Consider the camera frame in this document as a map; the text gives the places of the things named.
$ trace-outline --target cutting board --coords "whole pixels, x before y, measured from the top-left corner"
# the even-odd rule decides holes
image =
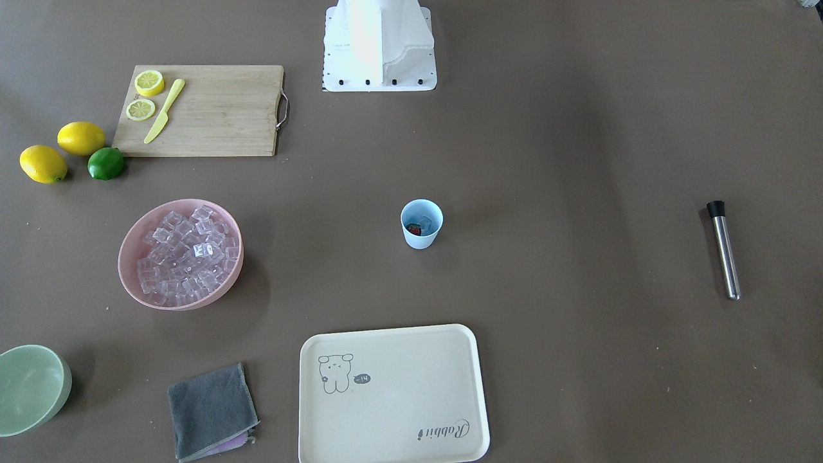
[[[134,88],[135,77],[147,69],[163,74],[165,89],[159,95],[141,96]],[[169,110],[169,122],[157,138],[144,143],[178,78],[186,85]],[[136,66],[112,146],[131,157],[274,156],[282,87],[282,66]],[[155,115],[130,120],[126,107],[137,98],[154,101]]]

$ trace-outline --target lemon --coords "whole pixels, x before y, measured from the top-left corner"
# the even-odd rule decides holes
[[[105,145],[105,132],[91,122],[72,122],[57,134],[57,144],[75,156],[89,156]]]
[[[160,74],[159,71],[155,71],[154,69],[140,72],[137,77],[134,78],[134,88],[137,89],[137,93],[143,96],[157,95],[165,88],[163,74]]]
[[[34,181],[57,183],[66,178],[66,160],[52,147],[34,145],[20,153],[20,167]]]
[[[101,148],[89,158],[89,174],[97,180],[111,180],[123,171],[123,154],[117,148]]]
[[[126,106],[126,117],[131,120],[146,120],[154,115],[154,101],[138,98]]]

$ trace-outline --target bowl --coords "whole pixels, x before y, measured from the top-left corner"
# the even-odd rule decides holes
[[[146,257],[151,250],[151,245],[143,242],[143,237],[145,237],[150,230],[156,229],[159,226],[160,221],[163,220],[163,217],[165,217],[167,213],[177,211],[185,217],[189,217],[192,215],[192,212],[194,212],[194,209],[204,204],[209,208],[212,208],[214,211],[214,216],[217,216],[226,222],[226,225],[229,226],[229,233],[231,235],[237,236],[237,241],[239,242],[240,247],[237,264],[235,264],[235,267],[229,272],[226,280],[217,289],[215,289],[214,292],[211,292],[203,299],[184,306],[157,306],[150,301],[150,294],[143,294],[140,286],[140,279],[137,277],[137,261]],[[151,211],[146,213],[146,215],[140,217],[140,219],[135,222],[128,233],[126,233],[126,237],[123,239],[123,244],[120,245],[120,253],[117,257],[117,271],[120,275],[120,282],[123,284],[126,292],[128,292],[128,294],[133,297],[135,301],[140,302],[142,305],[164,311],[189,311],[207,306],[229,291],[231,286],[235,284],[237,276],[240,274],[240,268],[243,266],[243,253],[243,237],[240,235],[240,228],[238,227],[235,218],[232,217],[231,214],[229,214],[224,208],[214,204],[211,201],[206,201],[205,199],[177,199],[176,201],[171,201],[153,208]]]
[[[28,344],[0,354],[0,437],[49,421],[71,390],[72,372],[52,349]]]

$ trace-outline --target cutting board handle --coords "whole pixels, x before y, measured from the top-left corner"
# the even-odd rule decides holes
[[[280,126],[286,122],[286,119],[289,119],[289,98],[282,89],[280,90],[280,97],[286,101],[286,108],[283,110],[283,119],[278,120],[277,124],[274,126],[274,129],[278,132],[280,131]],[[277,112],[280,112],[280,106],[277,107]]]

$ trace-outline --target green bowl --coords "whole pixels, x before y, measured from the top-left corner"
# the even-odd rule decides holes
[[[72,372],[50,348],[30,344],[0,355],[0,437],[49,421],[71,389]]]

